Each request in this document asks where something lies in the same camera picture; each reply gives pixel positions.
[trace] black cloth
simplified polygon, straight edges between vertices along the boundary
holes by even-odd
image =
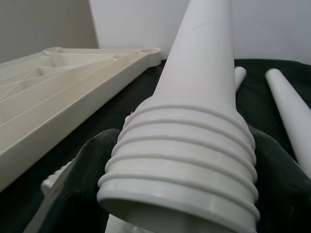
[[[105,231],[109,213],[97,203],[97,182],[119,133],[106,130],[88,140],[44,198],[25,233]]]
[[[248,72],[237,92],[237,109],[250,126],[262,131],[251,128],[258,160],[257,207],[261,220],[257,230],[311,232],[310,180],[291,159],[294,152],[264,76],[270,68],[280,69],[311,106],[311,67],[274,60],[237,60],[236,65]],[[41,182],[70,161],[90,138],[109,128],[121,129],[124,118],[152,95],[163,66],[164,62],[140,75],[0,193],[0,232],[25,229],[43,200]]]

